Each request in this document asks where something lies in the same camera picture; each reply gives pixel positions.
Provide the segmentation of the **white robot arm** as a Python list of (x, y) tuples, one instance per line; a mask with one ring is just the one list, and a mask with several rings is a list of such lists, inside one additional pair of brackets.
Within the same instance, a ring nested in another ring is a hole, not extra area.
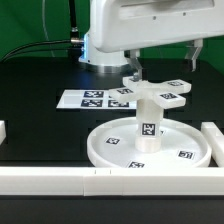
[(189, 41), (196, 69), (203, 40), (224, 35), (224, 0), (90, 0), (90, 28), (80, 62), (102, 73), (140, 70), (140, 50)]

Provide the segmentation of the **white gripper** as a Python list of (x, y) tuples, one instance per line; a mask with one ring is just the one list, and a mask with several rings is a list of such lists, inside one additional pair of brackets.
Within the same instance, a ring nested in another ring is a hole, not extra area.
[(102, 52), (125, 51), (135, 81), (140, 48), (178, 42), (190, 41), (185, 61), (194, 72), (202, 39), (224, 35), (224, 0), (91, 0), (90, 35)]

